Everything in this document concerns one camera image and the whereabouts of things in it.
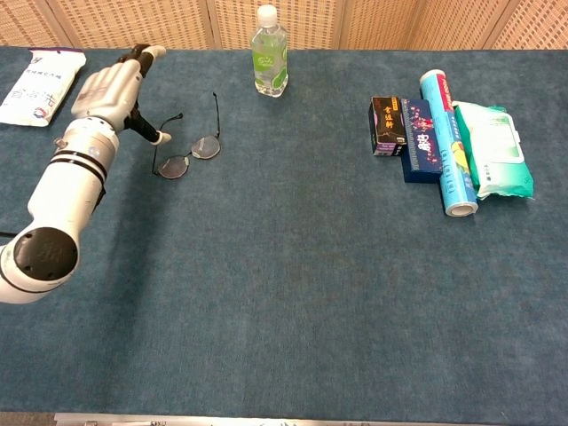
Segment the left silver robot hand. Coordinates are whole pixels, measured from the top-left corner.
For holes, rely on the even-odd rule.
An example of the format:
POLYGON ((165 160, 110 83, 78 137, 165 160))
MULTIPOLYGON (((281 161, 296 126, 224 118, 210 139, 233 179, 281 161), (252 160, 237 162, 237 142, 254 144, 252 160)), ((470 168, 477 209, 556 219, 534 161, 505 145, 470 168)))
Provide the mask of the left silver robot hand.
POLYGON ((117 133, 134 130, 155 146, 169 142, 171 135, 156 130, 138 110, 140 85, 154 61, 165 54, 160 45, 137 44, 112 66, 90 75, 72 105, 73 117, 97 117, 117 133))

